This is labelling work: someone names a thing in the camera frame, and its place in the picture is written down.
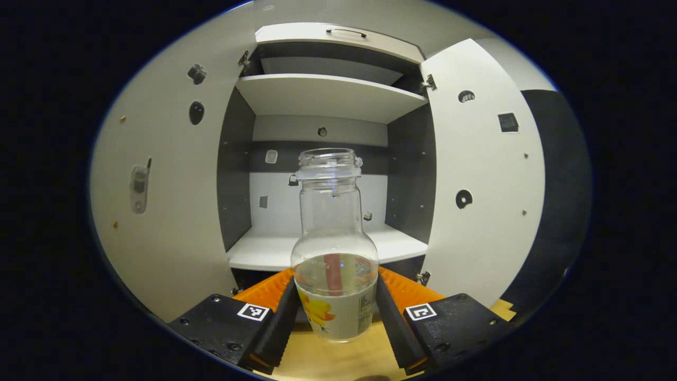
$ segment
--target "glass jar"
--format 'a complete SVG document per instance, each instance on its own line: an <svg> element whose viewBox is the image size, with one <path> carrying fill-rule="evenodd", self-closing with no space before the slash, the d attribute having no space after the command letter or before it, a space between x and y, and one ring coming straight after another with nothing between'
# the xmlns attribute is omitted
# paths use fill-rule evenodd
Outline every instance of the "glass jar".
<svg viewBox="0 0 677 381"><path fill-rule="evenodd" d="M294 282L313 331L348 342L372 323L378 253L362 230L357 178L362 160L346 148L299 156L303 236L291 256Z"/></svg>

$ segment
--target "hole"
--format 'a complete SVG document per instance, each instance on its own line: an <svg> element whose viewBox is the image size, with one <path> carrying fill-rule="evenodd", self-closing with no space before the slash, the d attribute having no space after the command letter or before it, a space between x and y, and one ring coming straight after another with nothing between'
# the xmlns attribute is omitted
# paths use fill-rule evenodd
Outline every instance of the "hole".
<svg viewBox="0 0 677 381"><path fill-rule="evenodd" d="M463 189L456 193L456 206L458 209L463 209L466 205L473 203L473 195L467 190Z"/></svg>
<svg viewBox="0 0 677 381"><path fill-rule="evenodd" d="M188 119L192 125L198 125L204 116L204 106L199 101L194 101L188 108Z"/></svg>
<svg viewBox="0 0 677 381"><path fill-rule="evenodd" d="M239 345L236 342L229 342L228 344L225 345L225 347L230 349L230 350L240 350L240 349L242 349L242 346Z"/></svg>
<svg viewBox="0 0 677 381"><path fill-rule="evenodd" d="M435 347L435 350L436 350L437 352L445 352L445 351L449 350L449 344L447 344L447 343L445 343L445 342L443 342L442 344L438 344L438 345Z"/></svg>
<svg viewBox="0 0 677 381"><path fill-rule="evenodd" d="M464 90L458 94L458 101L461 103L468 102L475 99L475 93L470 90Z"/></svg>

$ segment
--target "cabinet shelf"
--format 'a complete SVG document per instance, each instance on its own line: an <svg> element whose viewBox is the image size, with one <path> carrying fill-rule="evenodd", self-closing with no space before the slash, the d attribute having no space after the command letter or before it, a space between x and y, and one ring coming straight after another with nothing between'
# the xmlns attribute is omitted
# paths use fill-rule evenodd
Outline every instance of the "cabinet shelf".
<svg viewBox="0 0 677 381"><path fill-rule="evenodd" d="M315 115L388 124L428 99L379 83L333 75L268 74L236 84L256 115Z"/></svg>
<svg viewBox="0 0 677 381"><path fill-rule="evenodd" d="M425 243L386 224L365 227L364 232L376 245L381 263L421 256L428 250ZM228 250L230 267L282 271L290 266L292 249L298 239L299 237L291 235L272 235L252 227Z"/></svg>

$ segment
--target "cabinet hinge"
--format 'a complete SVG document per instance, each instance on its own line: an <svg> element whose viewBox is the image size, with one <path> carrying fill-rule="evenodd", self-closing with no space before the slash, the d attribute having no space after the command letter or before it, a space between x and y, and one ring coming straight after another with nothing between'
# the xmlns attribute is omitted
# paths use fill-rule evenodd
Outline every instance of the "cabinet hinge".
<svg viewBox="0 0 677 381"><path fill-rule="evenodd" d="M428 74L427 81L421 82L421 91L423 91L424 87L429 87L431 90L437 89L437 86L435 85L435 79L433 78L432 74Z"/></svg>
<svg viewBox="0 0 677 381"><path fill-rule="evenodd" d="M416 274L416 281L420 282L421 285L428 285L428 281L430 280L430 273L425 272L423 274Z"/></svg>
<svg viewBox="0 0 677 381"><path fill-rule="evenodd" d="M240 57L240 59L238 60L238 66L247 67L247 66L249 66L250 63L251 62L249 61L249 51L245 50L242 57Z"/></svg>

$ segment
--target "cabinet door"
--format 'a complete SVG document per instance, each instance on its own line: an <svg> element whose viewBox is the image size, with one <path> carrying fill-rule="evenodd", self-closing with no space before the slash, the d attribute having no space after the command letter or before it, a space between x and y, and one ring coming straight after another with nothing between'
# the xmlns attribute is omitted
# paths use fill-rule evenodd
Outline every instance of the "cabinet door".
<svg viewBox="0 0 677 381"><path fill-rule="evenodd" d="M257 31L260 44L293 41L338 43L375 50L420 64L423 54L418 46L380 33L320 22L290 22L266 25Z"/></svg>
<svg viewBox="0 0 677 381"><path fill-rule="evenodd" d="M251 11L247 3L226 12L153 58L115 100L95 143L96 232L122 282L163 321L236 286L219 227L217 152L238 59L256 47ZM199 85L187 76L196 62L206 71ZM189 118L195 100L204 107L197 125ZM135 214L131 170L149 157L148 204Z"/></svg>
<svg viewBox="0 0 677 381"><path fill-rule="evenodd" d="M422 271L433 290L490 307L522 267L540 222L545 167L536 123L514 81L470 39L420 69L437 86L427 90L437 184ZM474 99L462 102L466 91Z"/></svg>

